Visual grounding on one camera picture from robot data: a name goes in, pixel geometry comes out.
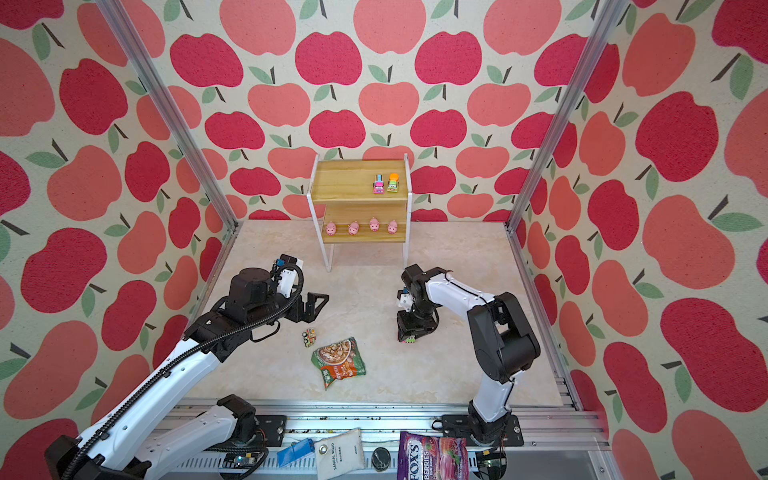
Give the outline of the wooden two-tier shelf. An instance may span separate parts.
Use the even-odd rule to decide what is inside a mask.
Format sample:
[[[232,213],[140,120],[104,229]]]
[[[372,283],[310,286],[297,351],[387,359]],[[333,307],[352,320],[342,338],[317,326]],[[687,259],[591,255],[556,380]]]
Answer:
[[[391,173],[399,175],[399,192],[388,193]],[[381,174],[386,186],[384,194],[373,193],[375,176]],[[324,266],[332,270],[334,247],[344,243],[397,243],[402,246],[403,261],[409,260],[413,189],[410,158],[387,160],[323,160],[313,161],[308,192],[310,215],[319,242]],[[372,232],[369,221],[375,217],[380,229]],[[398,232],[390,235],[388,223],[398,222]],[[348,234],[348,225],[357,221],[359,233]],[[325,226],[334,222],[335,236],[328,236]]]

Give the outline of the green orange mixer truck toy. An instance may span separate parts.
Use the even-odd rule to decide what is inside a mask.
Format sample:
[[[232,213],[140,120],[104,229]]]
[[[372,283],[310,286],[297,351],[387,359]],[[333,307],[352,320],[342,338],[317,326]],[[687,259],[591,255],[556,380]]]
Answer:
[[[398,193],[399,192],[399,175],[397,173],[391,173],[389,175],[389,179],[387,182],[387,192],[388,193]]]

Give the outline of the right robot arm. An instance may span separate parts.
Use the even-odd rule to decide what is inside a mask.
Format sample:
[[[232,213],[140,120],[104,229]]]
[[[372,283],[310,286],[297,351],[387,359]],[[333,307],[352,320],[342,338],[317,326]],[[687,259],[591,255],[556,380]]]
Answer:
[[[512,427],[507,407],[515,377],[531,368],[540,356],[538,339],[518,298],[503,292],[492,295],[456,280],[451,272],[435,267],[423,270],[413,264],[401,275],[404,287],[398,291],[398,340],[413,343],[439,326],[439,308],[446,308],[467,321],[475,358],[483,372],[478,393],[468,414],[440,419],[443,434],[469,438],[480,446],[495,447],[503,442],[518,446],[520,435]]]

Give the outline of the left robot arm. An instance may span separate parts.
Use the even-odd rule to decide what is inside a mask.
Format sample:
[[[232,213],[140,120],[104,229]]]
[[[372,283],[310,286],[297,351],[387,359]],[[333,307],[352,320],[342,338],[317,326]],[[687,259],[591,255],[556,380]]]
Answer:
[[[206,450],[253,455],[247,473],[282,442],[285,420],[260,417],[230,394],[198,417],[158,435],[177,403],[240,346],[256,343],[254,329],[280,327],[283,319],[314,322],[327,294],[304,292],[302,263],[282,255],[268,269],[245,268],[229,292],[198,317],[169,356],[123,401],[78,437],[63,435],[45,451],[55,479],[160,479]]]

